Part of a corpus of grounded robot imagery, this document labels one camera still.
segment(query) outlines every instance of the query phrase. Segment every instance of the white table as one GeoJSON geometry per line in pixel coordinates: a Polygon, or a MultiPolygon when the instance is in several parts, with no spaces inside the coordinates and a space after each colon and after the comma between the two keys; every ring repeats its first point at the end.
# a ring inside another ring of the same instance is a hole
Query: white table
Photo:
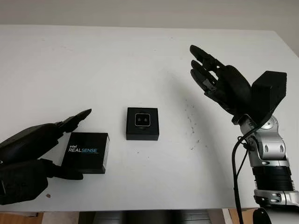
{"type": "MultiPolygon", "coordinates": [[[[287,72],[287,96],[275,116],[298,188],[299,59],[276,33],[0,26],[0,141],[88,108],[92,113],[76,131],[108,132],[111,139],[106,174],[49,179],[37,199],[0,210],[234,207],[231,151],[240,130],[191,78],[191,44],[234,65],[250,83],[265,70],[287,72]],[[129,106],[158,108],[158,141],[126,141],[129,106]]],[[[68,138],[43,158],[61,164],[68,138]]],[[[239,178],[243,207],[256,206],[254,186],[246,161],[239,178]]]]}

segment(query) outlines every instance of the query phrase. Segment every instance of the robotic hand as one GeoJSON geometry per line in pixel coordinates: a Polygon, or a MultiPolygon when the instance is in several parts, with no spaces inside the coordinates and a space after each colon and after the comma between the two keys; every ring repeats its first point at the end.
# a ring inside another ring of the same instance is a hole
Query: robotic hand
{"type": "Polygon", "coordinates": [[[195,82],[206,96],[233,115],[235,125],[241,126],[243,136],[232,152],[235,203],[240,224],[243,219],[237,178],[247,154],[256,178],[254,198],[261,206],[254,212],[254,223],[298,223],[299,192],[294,190],[285,143],[278,134],[278,121],[272,116],[285,97],[286,73],[266,71],[250,86],[235,67],[223,65],[196,46],[192,45],[190,51],[201,63],[191,62],[195,82]],[[243,143],[246,154],[237,172],[235,153],[242,141],[246,141],[243,143]]]}
{"type": "Polygon", "coordinates": [[[64,132],[72,132],[91,109],[65,121],[29,127],[0,143],[0,204],[35,199],[48,186],[47,177],[82,180],[72,169],[38,159],[58,144],[64,132]]]}

